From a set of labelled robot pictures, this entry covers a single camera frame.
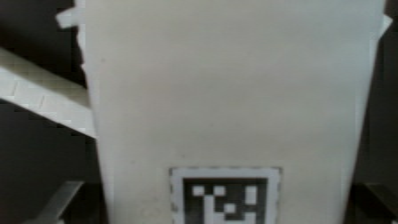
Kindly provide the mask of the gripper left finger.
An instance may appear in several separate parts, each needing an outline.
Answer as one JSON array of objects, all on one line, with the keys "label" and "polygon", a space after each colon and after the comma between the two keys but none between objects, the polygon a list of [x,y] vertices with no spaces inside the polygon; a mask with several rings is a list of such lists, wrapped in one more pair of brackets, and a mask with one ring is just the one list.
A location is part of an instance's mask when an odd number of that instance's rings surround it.
[{"label": "gripper left finger", "polygon": [[23,224],[106,224],[101,185],[65,181],[35,217]]}]

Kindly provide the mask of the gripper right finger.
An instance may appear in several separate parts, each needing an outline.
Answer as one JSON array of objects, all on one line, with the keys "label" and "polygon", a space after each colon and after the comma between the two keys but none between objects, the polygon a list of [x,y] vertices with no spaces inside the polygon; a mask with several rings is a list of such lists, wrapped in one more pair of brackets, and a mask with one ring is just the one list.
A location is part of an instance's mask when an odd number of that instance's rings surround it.
[{"label": "gripper right finger", "polygon": [[398,224],[398,195],[380,183],[357,183],[351,189],[350,224]]}]

